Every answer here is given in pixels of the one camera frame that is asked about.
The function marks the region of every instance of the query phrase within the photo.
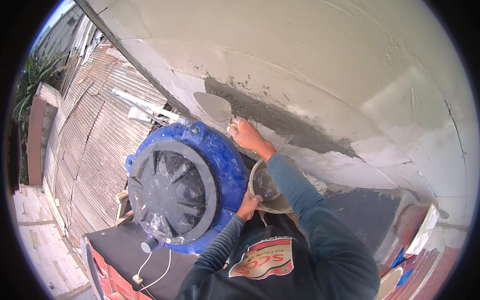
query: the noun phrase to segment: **printed logo on shirt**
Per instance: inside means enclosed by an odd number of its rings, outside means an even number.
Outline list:
[[[259,280],[270,275],[287,275],[292,270],[292,237],[272,237],[250,246],[242,259],[232,266],[228,277]]]

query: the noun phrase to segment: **sky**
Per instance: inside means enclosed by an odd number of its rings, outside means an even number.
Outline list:
[[[47,22],[45,22],[45,25],[43,25],[43,28],[42,30],[40,31],[40,33],[38,34],[38,36],[36,37],[36,40],[38,40],[38,38],[42,35],[42,33],[49,27],[49,26],[52,26],[53,24],[55,24],[61,17],[61,15],[63,15],[65,12],[67,12],[67,10],[69,10],[70,8],[72,8],[72,6],[75,5],[75,2],[73,0],[63,0],[57,7],[57,9],[52,13],[52,15],[50,16],[50,18],[47,20]]]

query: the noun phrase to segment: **worker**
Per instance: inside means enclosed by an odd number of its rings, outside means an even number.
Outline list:
[[[175,299],[375,299],[380,274],[370,251],[295,164],[246,120],[233,120],[228,132],[267,164],[310,246],[285,214],[265,213],[265,226],[258,212],[262,198],[247,190],[236,215],[200,254]]]

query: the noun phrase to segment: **water tank lid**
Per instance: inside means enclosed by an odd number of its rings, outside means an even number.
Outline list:
[[[128,179],[132,210],[158,241],[185,244],[216,219],[220,188],[208,160],[176,140],[151,143],[136,157]]]

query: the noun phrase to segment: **blue cloth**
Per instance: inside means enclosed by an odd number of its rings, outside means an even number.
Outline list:
[[[400,250],[400,253],[396,256],[395,260],[393,261],[391,267],[392,268],[395,268],[396,266],[398,266],[402,261],[403,261],[403,253],[405,252],[405,249],[402,248],[402,250]]]
[[[228,277],[247,248],[265,238],[265,228],[243,233],[243,220],[234,216],[200,254],[175,299],[375,299],[380,274],[367,247],[288,159],[275,153],[267,167],[308,232],[310,246],[291,232],[277,231],[276,236],[292,236],[290,273],[262,280]],[[222,269],[227,257],[230,264]]]
[[[396,266],[398,266],[399,264],[401,264],[405,259],[403,257],[403,254],[405,253],[405,249],[402,248],[402,250],[400,250],[400,253],[396,256],[395,260],[393,261],[391,267],[392,268],[395,268]],[[411,268],[410,270],[406,271],[403,270],[404,273],[402,275],[402,277],[400,278],[400,281],[398,282],[398,284],[396,285],[397,287],[403,285],[404,283],[407,282],[408,278],[410,277],[410,275],[412,275],[412,272],[413,272],[413,268]]]
[[[401,286],[402,284],[406,283],[410,275],[412,275],[413,268],[410,269],[408,272],[403,273],[402,277],[400,277],[400,281],[397,283],[397,287]]]

